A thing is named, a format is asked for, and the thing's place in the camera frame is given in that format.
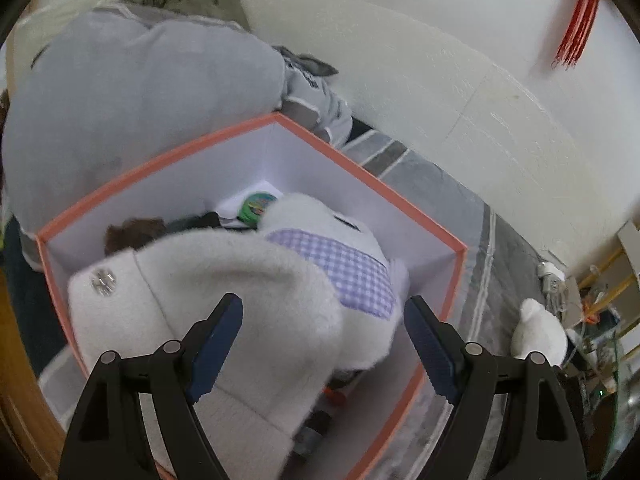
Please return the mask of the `pink cardboard storage box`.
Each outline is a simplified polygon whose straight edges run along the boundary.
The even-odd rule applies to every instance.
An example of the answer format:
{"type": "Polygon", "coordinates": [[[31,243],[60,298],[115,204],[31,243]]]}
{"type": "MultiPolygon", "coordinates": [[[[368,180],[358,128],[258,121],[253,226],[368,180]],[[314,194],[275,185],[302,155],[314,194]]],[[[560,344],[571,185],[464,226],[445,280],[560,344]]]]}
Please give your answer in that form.
{"type": "MultiPolygon", "coordinates": [[[[280,114],[178,146],[75,200],[37,235],[58,320],[74,338],[70,277],[103,256],[107,226],[130,217],[175,219],[239,206],[247,195],[304,193],[362,221],[384,254],[408,268],[410,290],[446,318],[466,247],[430,216],[329,144],[280,114]]],[[[382,457],[426,381],[405,330],[365,374],[308,462],[311,479],[362,479],[382,457]]]]}

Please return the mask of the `white fluffy garment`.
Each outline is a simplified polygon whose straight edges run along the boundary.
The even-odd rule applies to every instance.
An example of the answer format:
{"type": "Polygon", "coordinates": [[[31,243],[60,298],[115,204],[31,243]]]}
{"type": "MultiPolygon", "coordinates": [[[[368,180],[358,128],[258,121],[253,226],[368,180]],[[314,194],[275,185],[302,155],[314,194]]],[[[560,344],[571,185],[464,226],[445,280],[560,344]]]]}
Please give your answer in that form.
{"type": "Polygon", "coordinates": [[[275,479],[341,351],[342,308],[318,266],[255,234],[198,230],[119,252],[67,289],[87,366],[107,350],[144,356],[181,339],[229,292],[242,326],[195,411],[231,478],[275,479]]]}

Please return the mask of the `green glass table top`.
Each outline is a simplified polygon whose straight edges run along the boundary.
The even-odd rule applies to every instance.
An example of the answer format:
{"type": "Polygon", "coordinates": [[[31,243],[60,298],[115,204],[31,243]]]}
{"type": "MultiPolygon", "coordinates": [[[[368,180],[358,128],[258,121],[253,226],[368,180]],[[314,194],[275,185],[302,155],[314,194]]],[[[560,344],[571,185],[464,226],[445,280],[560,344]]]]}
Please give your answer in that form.
{"type": "Polygon", "coordinates": [[[639,346],[626,352],[615,341],[615,410],[600,479],[613,469],[639,429],[639,346]]]}

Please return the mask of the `white plush toy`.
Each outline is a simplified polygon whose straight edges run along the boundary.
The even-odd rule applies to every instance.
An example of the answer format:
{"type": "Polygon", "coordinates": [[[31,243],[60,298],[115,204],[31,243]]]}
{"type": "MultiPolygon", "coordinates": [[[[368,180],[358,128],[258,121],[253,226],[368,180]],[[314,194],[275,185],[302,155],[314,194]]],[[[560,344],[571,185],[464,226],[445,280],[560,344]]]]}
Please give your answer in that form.
{"type": "Polygon", "coordinates": [[[521,303],[520,319],[511,339],[511,356],[528,357],[541,353],[551,366],[561,366],[567,352],[567,336],[560,321],[537,300],[521,303]]]}

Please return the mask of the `white power strip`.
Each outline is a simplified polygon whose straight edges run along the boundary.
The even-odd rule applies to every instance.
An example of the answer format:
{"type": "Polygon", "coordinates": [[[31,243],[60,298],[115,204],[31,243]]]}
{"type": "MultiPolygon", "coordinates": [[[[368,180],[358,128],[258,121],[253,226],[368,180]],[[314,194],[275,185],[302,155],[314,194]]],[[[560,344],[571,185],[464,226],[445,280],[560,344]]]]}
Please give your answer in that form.
{"type": "Polygon", "coordinates": [[[564,272],[552,262],[539,263],[537,276],[540,279],[541,290],[544,294],[559,292],[565,284],[564,272]]]}

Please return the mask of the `wooden shelf unit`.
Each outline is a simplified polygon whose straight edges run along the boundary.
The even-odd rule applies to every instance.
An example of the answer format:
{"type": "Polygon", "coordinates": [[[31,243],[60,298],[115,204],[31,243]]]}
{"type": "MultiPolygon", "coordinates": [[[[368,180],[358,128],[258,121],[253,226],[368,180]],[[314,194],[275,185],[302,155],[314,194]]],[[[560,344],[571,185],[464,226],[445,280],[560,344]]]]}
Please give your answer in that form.
{"type": "Polygon", "coordinates": [[[639,222],[628,220],[617,232],[611,255],[590,266],[578,283],[582,295],[582,320],[587,326],[616,318],[626,324],[622,304],[639,290],[639,222]]]}

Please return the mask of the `grey bed blanket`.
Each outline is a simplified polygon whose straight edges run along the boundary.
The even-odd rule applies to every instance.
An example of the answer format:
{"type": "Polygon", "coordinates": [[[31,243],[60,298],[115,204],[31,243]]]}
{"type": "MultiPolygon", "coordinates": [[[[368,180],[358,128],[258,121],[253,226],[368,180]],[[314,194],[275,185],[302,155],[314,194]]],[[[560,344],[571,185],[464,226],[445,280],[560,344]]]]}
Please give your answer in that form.
{"type": "MultiPolygon", "coordinates": [[[[466,339],[509,350],[518,304],[540,291],[537,253],[490,207],[408,148],[370,132],[337,151],[271,115],[203,136],[124,174],[68,208],[37,236],[58,319],[73,335],[67,284],[103,256],[106,228],[130,217],[236,211],[254,192],[304,193],[364,222],[411,290],[466,339]]],[[[451,408],[428,383],[407,333],[361,379],[304,479],[413,479],[451,408]]]]}

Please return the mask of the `grey heart pillow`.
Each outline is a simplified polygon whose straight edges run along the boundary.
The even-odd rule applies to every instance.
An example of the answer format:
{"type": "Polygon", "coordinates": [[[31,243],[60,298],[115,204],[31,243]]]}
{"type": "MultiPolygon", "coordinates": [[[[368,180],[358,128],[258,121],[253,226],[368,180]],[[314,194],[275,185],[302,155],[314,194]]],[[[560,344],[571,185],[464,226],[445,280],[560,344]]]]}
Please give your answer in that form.
{"type": "Polygon", "coordinates": [[[123,3],[81,14],[17,86],[2,136],[29,233],[176,146],[273,112],[282,56],[242,27],[123,3]]]}

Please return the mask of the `grey striped clothing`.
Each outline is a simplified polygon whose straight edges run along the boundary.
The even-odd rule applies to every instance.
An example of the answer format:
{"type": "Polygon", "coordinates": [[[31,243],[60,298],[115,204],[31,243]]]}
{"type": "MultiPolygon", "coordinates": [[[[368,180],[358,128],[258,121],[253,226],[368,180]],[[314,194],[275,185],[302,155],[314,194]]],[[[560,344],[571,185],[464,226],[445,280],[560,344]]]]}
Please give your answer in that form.
{"type": "Polygon", "coordinates": [[[334,148],[344,146],[352,132],[352,110],[328,83],[338,70],[310,54],[273,49],[285,67],[280,112],[334,148]]]}

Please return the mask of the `red Chinese knot ornament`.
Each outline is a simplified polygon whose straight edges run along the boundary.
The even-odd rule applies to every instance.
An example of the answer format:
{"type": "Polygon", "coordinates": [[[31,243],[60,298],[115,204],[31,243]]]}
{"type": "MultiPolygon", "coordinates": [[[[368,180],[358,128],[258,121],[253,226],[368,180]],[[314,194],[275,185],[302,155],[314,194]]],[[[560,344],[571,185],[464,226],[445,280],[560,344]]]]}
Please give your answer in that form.
{"type": "Polygon", "coordinates": [[[555,52],[553,66],[573,67],[585,51],[600,0],[577,0],[570,22],[555,52]]]}

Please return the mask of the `olive green jacket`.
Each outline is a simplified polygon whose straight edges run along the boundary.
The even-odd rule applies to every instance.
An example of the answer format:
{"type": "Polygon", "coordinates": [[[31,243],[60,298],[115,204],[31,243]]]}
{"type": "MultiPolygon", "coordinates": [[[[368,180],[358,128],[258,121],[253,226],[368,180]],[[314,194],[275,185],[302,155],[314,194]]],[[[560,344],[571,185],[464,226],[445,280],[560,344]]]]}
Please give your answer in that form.
{"type": "Polygon", "coordinates": [[[251,32],[241,0],[122,0],[135,6],[152,6],[182,15],[199,15],[216,20],[235,22],[251,32]]]}

